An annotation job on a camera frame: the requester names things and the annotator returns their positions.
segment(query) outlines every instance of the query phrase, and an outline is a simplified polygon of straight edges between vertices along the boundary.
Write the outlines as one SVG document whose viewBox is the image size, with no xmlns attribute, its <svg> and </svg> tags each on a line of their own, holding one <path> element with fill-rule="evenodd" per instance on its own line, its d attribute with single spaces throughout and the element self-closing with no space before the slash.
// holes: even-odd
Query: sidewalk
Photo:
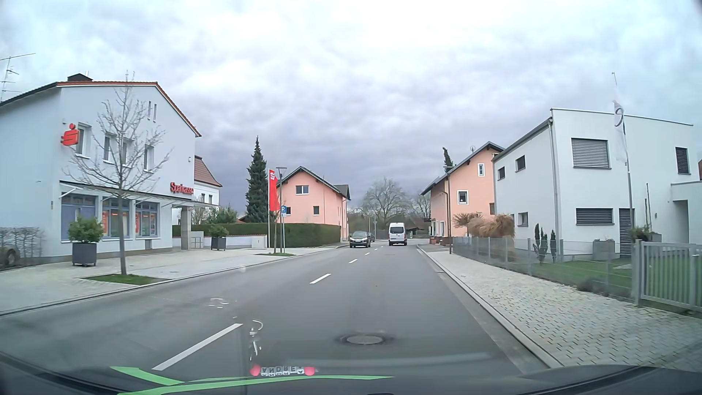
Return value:
<svg viewBox="0 0 702 395">
<path fill-rule="evenodd" d="M 562 365 L 623 363 L 702 372 L 702 319 L 422 247 Z"/>
<path fill-rule="evenodd" d="M 325 250 L 331 249 L 287 248 L 286 252 L 306 255 Z M 177 250 L 165 254 L 133 255 L 127 257 L 127 273 L 175 279 L 283 259 L 257 255 L 266 252 L 246 248 L 226 251 Z M 59 262 L 0 272 L 0 313 L 136 286 L 83 279 L 111 273 L 119 273 L 119 258 L 99 259 L 96 266 L 88 267 Z"/>
</svg>

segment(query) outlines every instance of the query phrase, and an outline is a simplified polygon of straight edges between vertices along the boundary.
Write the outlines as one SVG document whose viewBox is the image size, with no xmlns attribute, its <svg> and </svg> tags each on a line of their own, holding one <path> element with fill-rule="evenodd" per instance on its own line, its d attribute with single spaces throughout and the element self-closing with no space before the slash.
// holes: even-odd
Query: antenna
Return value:
<svg viewBox="0 0 702 395">
<path fill-rule="evenodd" d="M 20 91 L 13 91 L 10 89 L 5 89 L 5 84 L 10 83 L 14 84 L 14 81 L 9 81 L 7 78 L 10 76 L 10 74 L 15 74 L 15 75 L 20 75 L 20 73 L 12 70 L 10 68 L 10 61 L 14 58 L 21 58 L 23 56 L 29 56 L 29 55 L 34 55 L 35 53 L 25 53 L 24 55 L 18 55 L 18 56 L 9 56 L 7 58 L 2 58 L 0 61 L 7 60 L 7 66 L 5 67 L 5 77 L 2 79 L 2 89 L 0 89 L 0 101 L 2 101 L 2 96 L 5 94 L 5 92 L 20 92 Z"/>
</svg>

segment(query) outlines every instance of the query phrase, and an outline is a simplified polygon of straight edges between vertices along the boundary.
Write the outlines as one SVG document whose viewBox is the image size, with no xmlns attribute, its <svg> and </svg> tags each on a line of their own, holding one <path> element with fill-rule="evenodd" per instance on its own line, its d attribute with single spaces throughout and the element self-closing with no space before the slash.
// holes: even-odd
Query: hedge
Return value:
<svg viewBox="0 0 702 395">
<path fill-rule="evenodd" d="M 190 226 L 191 231 L 202 231 L 209 236 L 209 228 L 215 224 Z M 220 224 L 224 226 L 230 236 L 236 235 L 265 235 L 268 233 L 268 224 Z M 271 226 L 271 246 L 274 236 L 274 224 Z M 281 245 L 280 224 L 278 224 L 277 246 Z M 180 225 L 173 225 L 173 237 L 180 237 Z M 341 227 L 326 224 L 285 224 L 286 247 L 318 247 L 320 245 L 334 244 L 341 240 Z"/>
</svg>

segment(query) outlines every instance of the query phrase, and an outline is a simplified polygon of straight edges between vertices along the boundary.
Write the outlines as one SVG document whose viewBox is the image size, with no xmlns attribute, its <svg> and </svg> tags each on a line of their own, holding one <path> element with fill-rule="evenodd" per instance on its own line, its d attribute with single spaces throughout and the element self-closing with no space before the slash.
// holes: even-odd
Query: curb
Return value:
<svg viewBox="0 0 702 395">
<path fill-rule="evenodd" d="M 468 287 L 463 281 L 461 281 L 456 275 L 447 270 L 444 265 L 441 265 L 436 259 L 432 258 L 425 250 L 417 246 L 417 250 L 420 250 L 427 258 L 431 259 L 438 267 L 441 268 L 453 281 L 458 284 L 459 287 L 463 288 L 480 306 L 482 306 L 485 311 L 487 311 L 493 318 L 497 320 L 512 336 L 517 339 L 519 343 L 522 343 L 526 349 L 531 351 L 536 358 L 541 359 L 549 368 L 562 368 L 564 365 L 560 363 L 556 358 L 548 353 L 545 349 L 539 346 L 535 341 L 533 341 L 529 336 L 525 335 L 517 326 L 512 324 L 512 322 L 507 319 L 502 313 L 495 309 L 490 303 L 485 299 L 480 297 L 475 291 Z"/>
<path fill-rule="evenodd" d="M 257 265 L 263 265 L 263 264 L 269 264 L 271 262 L 280 262 L 285 259 L 292 259 L 292 258 L 299 258 L 299 257 L 308 257 L 310 255 L 314 254 L 319 254 L 320 252 L 326 252 L 326 251 L 316 251 L 316 252 L 311 252 L 309 254 L 303 254 L 303 255 L 295 255 L 294 257 L 281 257 L 280 259 L 274 259 L 272 261 L 267 261 L 267 262 L 259 262 L 257 264 L 249 264 L 249 265 L 241 265 L 237 266 L 234 268 L 224 268 L 221 270 L 217 271 L 211 271 L 208 273 L 200 273 L 200 274 L 194 274 L 192 276 L 188 277 L 182 277 L 182 278 L 172 278 L 170 280 L 164 280 L 164 281 L 159 281 L 158 283 L 151 283 L 151 284 L 144 284 L 144 285 L 136 285 L 134 287 L 130 288 L 125 288 L 123 290 L 115 290 L 115 291 L 107 291 L 107 292 L 101 292 L 99 294 L 90 294 L 82 297 L 75 297 L 71 299 L 63 299 L 63 300 L 58 300 L 56 302 L 49 302 L 49 303 L 44 303 L 44 304 L 37 304 L 36 306 L 27 306 L 27 307 L 20 307 L 19 309 L 13 309 L 13 310 L 5 310 L 5 311 L 0 311 L 0 317 L 2 316 L 9 316 L 11 314 L 17 314 L 17 313 L 23 313 L 25 311 L 31 311 L 31 310 L 38 310 L 38 309 L 43 309 L 44 307 L 52 307 L 52 306 L 58 306 L 61 304 L 69 304 L 72 302 L 80 302 L 81 300 L 86 300 L 86 299 L 93 299 L 93 298 L 98 298 L 98 297 L 104 297 L 104 296 L 110 296 L 114 294 L 121 294 L 122 292 L 130 292 L 130 291 L 138 291 L 142 290 L 146 287 L 154 287 L 155 285 L 161 285 L 161 284 L 168 284 L 168 283 L 174 283 L 175 281 L 181 281 L 181 280 L 189 280 L 190 278 L 196 278 L 196 277 L 202 277 L 202 276 L 207 276 L 210 274 L 217 274 L 217 273 L 222 273 L 225 271 L 231 271 L 231 270 L 237 270 L 240 268 L 247 268 L 251 266 L 257 266 Z"/>
</svg>

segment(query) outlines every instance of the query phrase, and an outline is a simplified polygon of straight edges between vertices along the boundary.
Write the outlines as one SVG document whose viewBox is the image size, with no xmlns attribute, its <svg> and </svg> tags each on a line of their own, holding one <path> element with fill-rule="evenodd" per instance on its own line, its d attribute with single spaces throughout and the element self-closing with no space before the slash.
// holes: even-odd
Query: chimney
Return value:
<svg viewBox="0 0 702 395">
<path fill-rule="evenodd" d="M 74 74 L 68 77 L 66 81 L 93 81 L 92 78 L 82 75 L 81 73 Z"/>
</svg>

